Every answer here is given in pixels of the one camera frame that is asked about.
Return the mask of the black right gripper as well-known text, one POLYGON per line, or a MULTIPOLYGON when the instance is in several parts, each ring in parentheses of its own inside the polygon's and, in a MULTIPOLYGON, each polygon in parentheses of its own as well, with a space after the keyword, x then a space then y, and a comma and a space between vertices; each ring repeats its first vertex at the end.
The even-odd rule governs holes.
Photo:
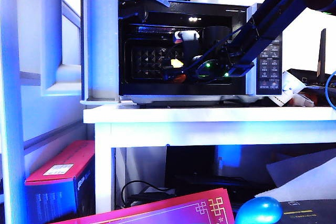
POLYGON ((214 82, 229 77, 230 60, 226 45, 233 32, 226 26, 210 26, 201 32, 181 30, 174 34, 174 46, 181 45, 183 58, 170 48, 162 63, 162 78, 167 82, 214 82))

